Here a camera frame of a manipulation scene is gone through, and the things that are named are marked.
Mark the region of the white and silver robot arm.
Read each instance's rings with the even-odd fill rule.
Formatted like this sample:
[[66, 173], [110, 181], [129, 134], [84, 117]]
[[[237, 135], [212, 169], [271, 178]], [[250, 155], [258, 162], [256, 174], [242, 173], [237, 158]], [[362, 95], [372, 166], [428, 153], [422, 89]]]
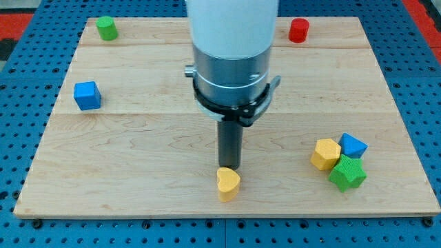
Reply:
[[269, 76], [278, 0], [187, 0], [194, 66], [202, 111], [218, 122], [251, 126], [280, 83]]

